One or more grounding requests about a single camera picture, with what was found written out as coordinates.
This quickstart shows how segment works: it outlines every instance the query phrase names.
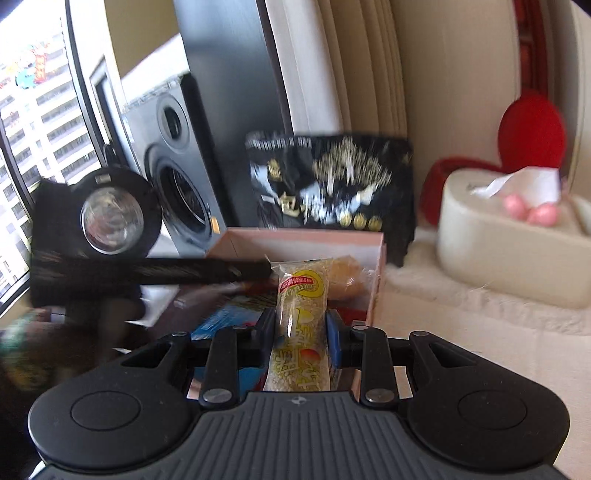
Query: black package bag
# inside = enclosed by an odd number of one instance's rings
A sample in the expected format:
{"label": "black package bag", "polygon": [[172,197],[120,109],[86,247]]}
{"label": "black package bag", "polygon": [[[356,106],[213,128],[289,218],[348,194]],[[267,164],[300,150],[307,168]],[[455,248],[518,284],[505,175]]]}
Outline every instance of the black package bag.
{"label": "black package bag", "polygon": [[408,140],[255,132],[246,148],[261,227],[383,232],[402,266],[415,229]]}

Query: cardboard box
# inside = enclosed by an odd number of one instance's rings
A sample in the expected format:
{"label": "cardboard box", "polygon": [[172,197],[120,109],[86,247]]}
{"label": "cardboard box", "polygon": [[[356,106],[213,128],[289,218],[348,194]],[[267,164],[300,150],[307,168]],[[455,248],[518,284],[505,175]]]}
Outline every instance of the cardboard box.
{"label": "cardboard box", "polygon": [[348,232],[305,229],[230,228],[207,253],[225,260],[291,262],[336,258],[351,255],[363,268],[375,272],[368,295],[348,302],[347,306],[368,312],[366,323],[373,323],[379,279],[385,264],[384,236],[373,232]]}

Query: sky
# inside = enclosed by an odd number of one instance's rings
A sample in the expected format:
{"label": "sky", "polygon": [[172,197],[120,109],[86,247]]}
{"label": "sky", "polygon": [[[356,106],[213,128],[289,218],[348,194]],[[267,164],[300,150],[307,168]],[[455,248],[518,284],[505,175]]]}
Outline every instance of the sky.
{"label": "sky", "polygon": [[0,22],[0,62],[18,60],[30,44],[48,40],[61,26],[63,0],[24,0]]}

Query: white tissue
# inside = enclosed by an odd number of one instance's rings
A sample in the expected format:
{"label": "white tissue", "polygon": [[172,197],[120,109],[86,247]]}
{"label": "white tissue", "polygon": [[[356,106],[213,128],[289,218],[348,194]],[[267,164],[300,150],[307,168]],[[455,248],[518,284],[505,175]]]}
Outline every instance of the white tissue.
{"label": "white tissue", "polygon": [[560,201],[560,174],[557,168],[526,167],[493,180],[488,187],[476,187],[472,193],[483,198],[518,194],[529,207],[535,208]]}

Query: silver screw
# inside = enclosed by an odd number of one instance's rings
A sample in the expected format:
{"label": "silver screw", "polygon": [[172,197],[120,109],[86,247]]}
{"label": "silver screw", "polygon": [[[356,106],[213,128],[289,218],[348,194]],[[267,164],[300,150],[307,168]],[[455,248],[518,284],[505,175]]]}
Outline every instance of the silver screw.
{"label": "silver screw", "polygon": [[365,398],[371,403],[388,403],[396,398],[396,394],[386,388],[372,388],[365,394]]}
{"label": "silver screw", "polygon": [[232,392],[225,388],[212,388],[203,394],[203,399],[208,403],[226,403],[232,399]]}

